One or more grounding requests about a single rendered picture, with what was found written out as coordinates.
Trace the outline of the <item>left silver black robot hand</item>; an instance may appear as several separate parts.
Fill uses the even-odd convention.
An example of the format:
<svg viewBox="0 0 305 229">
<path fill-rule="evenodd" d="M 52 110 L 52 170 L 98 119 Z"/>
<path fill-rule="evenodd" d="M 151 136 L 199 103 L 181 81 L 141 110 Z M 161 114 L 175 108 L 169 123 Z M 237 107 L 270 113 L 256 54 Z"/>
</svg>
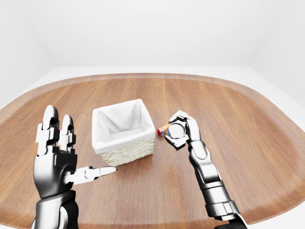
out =
<svg viewBox="0 0 305 229">
<path fill-rule="evenodd" d="M 42 123 L 38 124 L 34 160 L 34 183 L 41 198 L 69 191 L 72 185 L 87 183 L 117 171 L 116 167 L 77 168 L 73 119 L 66 114 L 59 121 L 57 109 L 48 105 Z"/>
</svg>

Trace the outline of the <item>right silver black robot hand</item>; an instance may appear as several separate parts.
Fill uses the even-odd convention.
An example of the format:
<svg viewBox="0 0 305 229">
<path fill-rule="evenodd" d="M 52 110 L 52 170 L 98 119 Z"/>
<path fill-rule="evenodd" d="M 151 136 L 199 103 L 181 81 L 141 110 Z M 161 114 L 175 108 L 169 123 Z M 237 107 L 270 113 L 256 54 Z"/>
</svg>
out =
<svg viewBox="0 0 305 229">
<path fill-rule="evenodd" d="M 173 139 L 165 135 L 165 140 L 172 145 L 176 150 L 183 148 L 186 143 L 190 144 L 193 141 L 201 141 L 200 130 L 196 120 L 189 116 L 186 112 L 178 110 L 170 119 L 169 123 L 180 123 L 185 128 L 185 135 L 182 138 Z"/>
</svg>

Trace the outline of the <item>alphabet soup tin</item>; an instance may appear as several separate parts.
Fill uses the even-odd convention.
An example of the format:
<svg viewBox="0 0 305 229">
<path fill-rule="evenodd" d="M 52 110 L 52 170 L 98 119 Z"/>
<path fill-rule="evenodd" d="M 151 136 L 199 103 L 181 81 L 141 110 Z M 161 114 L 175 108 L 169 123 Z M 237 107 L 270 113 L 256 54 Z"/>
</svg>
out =
<svg viewBox="0 0 305 229">
<path fill-rule="evenodd" d="M 180 123 L 165 124 L 157 129 L 158 136 L 167 135 L 173 139 L 182 138 L 185 133 L 185 128 Z"/>
</svg>

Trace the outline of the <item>white lined woven basket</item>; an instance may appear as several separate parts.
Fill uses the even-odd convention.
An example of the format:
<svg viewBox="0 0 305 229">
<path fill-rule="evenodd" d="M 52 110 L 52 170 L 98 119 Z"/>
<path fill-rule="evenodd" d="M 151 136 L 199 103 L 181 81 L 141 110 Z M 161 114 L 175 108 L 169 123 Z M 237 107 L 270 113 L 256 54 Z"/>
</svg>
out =
<svg viewBox="0 0 305 229">
<path fill-rule="evenodd" d="M 92 111 L 92 147 L 110 166 L 152 154 L 154 140 L 155 127 L 141 99 Z"/>
</svg>

